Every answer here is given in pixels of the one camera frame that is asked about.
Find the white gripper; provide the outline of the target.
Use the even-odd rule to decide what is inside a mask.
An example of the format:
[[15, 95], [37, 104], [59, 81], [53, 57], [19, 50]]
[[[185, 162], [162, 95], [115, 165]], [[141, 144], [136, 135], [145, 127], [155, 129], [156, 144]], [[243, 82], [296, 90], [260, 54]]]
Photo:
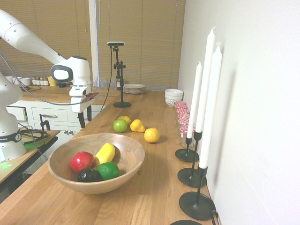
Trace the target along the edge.
[[91, 102], [86, 95], [90, 94], [91, 86], [84, 85], [84, 86], [76, 86], [73, 85], [69, 95], [71, 97], [71, 107], [74, 113], [78, 113], [78, 119], [81, 125], [81, 128], [85, 128], [85, 120], [84, 120], [84, 113], [83, 111], [87, 109], [87, 118], [88, 121], [92, 121], [92, 108]]

